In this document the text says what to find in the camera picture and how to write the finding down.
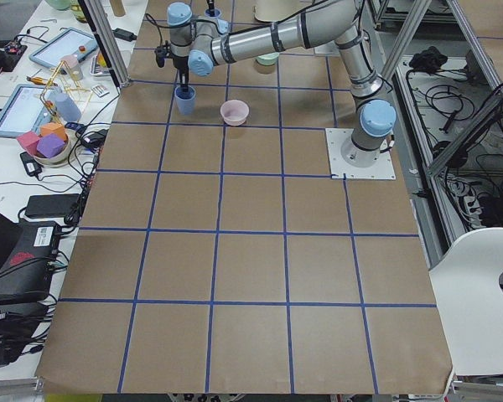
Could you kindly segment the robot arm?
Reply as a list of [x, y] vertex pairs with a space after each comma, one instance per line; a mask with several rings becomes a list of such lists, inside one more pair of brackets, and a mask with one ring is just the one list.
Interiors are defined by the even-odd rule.
[[362, 12], [362, 4], [356, 1], [319, 1], [282, 20], [232, 31], [223, 19], [195, 14], [187, 3], [171, 3], [164, 25], [169, 40], [160, 41], [155, 59], [159, 67], [172, 60], [180, 87], [187, 91], [189, 74], [208, 76], [218, 65], [334, 43], [350, 79], [357, 118], [340, 153], [350, 165], [368, 168], [385, 151], [381, 145], [390, 135], [397, 113], [384, 98], [386, 78], [371, 59], [360, 26]]

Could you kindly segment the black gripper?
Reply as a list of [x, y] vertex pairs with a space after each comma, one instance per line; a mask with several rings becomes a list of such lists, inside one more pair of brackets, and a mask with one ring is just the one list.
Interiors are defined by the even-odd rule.
[[191, 41], [184, 44], [176, 44], [171, 41], [161, 40], [159, 46], [154, 50], [155, 61], [159, 68], [165, 66], [165, 61], [171, 59], [174, 68], [179, 72], [179, 85], [189, 85], [189, 52]]
[[208, 12], [213, 13], [215, 11], [215, 1], [214, 0], [207, 0], [207, 7], [208, 7]]

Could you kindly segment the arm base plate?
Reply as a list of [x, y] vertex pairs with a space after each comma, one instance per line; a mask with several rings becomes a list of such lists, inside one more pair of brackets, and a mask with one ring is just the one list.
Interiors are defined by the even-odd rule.
[[395, 180], [387, 139], [374, 151], [362, 151], [352, 142], [351, 128], [325, 128], [330, 176], [349, 180]]

